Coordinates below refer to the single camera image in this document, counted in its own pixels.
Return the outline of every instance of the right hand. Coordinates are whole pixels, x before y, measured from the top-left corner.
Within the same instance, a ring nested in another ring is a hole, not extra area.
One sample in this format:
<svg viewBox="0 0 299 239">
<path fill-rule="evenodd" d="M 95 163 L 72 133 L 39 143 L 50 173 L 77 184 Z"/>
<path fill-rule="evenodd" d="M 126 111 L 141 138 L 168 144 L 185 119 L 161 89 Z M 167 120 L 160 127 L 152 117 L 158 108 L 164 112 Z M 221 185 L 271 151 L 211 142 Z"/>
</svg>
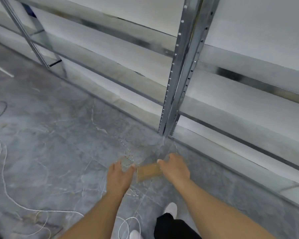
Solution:
<svg viewBox="0 0 299 239">
<path fill-rule="evenodd" d="M 157 160 L 157 163 L 161 167 L 161 170 L 167 180 L 175 185 L 175 183 L 181 179 L 189 179 L 190 172 L 183 161 L 183 157 L 176 153 L 171 153 L 168 157 L 168 162 L 161 159 Z"/>
</svg>

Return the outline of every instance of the shoe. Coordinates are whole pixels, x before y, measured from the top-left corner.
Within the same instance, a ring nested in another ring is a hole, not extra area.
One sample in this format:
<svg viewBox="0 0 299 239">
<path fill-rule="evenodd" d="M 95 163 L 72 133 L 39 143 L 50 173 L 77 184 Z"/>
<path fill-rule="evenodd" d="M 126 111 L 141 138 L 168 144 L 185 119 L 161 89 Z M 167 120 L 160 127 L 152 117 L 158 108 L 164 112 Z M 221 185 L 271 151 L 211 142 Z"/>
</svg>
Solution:
<svg viewBox="0 0 299 239">
<path fill-rule="evenodd" d="M 168 204 L 166 209 L 164 210 L 165 213 L 170 213 L 174 219 L 176 219 L 177 216 L 177 205 L 174 202 L 171 202 Z"/>
<path fill-rule="evenodd" d="M 130 239 L 143 239 L 140 233 L 137 230 L 133 230 L 130 233 Z"/>
</svg>

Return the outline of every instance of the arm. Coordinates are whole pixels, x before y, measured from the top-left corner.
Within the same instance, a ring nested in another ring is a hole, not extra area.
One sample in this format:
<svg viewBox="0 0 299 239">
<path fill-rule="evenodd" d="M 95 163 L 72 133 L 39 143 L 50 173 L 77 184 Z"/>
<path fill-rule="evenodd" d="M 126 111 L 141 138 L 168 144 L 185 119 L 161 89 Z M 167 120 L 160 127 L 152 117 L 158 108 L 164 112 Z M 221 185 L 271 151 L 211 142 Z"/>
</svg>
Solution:
<svg viewBox="0 0 299 239">
<path fill-rule="evenodd" d="M 182 156 L 158 160 L 163 174 L 184 198 L 200 235 L 205 239 L 275 239 L 263 227 L 235 208 L 208 194 L 190 180 Z"/>
<path fill-rule="evenodd" d="M 120 161 L 112 164 L 107 174 L 106 194 L 60 239 L 110 239 L 117 210 L 131 185 L 134 171 L 135 165 L 124 173 Z"/>
</svg>

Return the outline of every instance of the metal upright post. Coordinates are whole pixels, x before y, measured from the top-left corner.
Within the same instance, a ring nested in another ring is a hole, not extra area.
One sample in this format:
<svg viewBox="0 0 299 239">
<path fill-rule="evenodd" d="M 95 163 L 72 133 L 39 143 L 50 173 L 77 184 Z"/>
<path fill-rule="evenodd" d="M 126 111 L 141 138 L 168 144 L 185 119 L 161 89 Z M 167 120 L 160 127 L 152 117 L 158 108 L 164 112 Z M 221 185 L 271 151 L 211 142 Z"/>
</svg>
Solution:
<svg viewBox="0 0 299 239">
<path fill-rule="evenodd" d="M 158 133 L 163 135 L 202 0 L 185 0 Z"/>
<path fill-rule="evenodd" d="M 15 25 L 18 27 L 20 30 L 22 36 L 26 39 L 28 42 L 29 46 L 31 47 L 32 51 L 35 53 L 36 57 L 39 59 L 42 65 L 44 65 L 47 69 L 49 69 L 49 65 L 45 62 L 44 58 L 40 54 L 39 50 L 36 48 L 36 46 L 32 43 L 30 36 L 28 35 L 27 31 L 24 29 L 20 19 L 16 15 L 15 11 L 11 7 L 11 4 L 9 3 L 8 0 L 0 0 L 1 4 L 15 23 Z"/>
<path fill-rule="evenodd" d="M 183 70 L 179 78 L 173 103 L 171 104 L 171 109 L 168 116 L 164 118 L 166 119 L 166 126 L 163 132 L 164 136 L 170 135 L 175 122 L 177 122 L 179 118 L 179 107 L 185 97 L 188 84 L 196 67 L 200 52 L 204 46 L 205 39 L 207 37 L 207 33 L 216 12 L 218 3 L 219 0 L 203 0 L 195 29 L 190 41 L 189 50 L 184 61 Z"/>
</svg>

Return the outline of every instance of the left hand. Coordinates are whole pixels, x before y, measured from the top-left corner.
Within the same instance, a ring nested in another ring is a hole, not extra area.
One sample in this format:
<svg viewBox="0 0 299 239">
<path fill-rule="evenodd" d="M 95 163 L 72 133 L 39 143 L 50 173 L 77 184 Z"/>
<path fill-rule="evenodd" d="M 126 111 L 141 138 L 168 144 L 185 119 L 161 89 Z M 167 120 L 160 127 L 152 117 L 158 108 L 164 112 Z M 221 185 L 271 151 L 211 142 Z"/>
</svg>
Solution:
<svg viewBox="0 0 299 239">
<path fill-rule="evenodd" d="M 107 173 L 107 193 L 124 196 L 131 185 L 136 165 L 132 164 L 125 173 L 122 171 L 121 161 L 111 164 Z"/>
</svg>

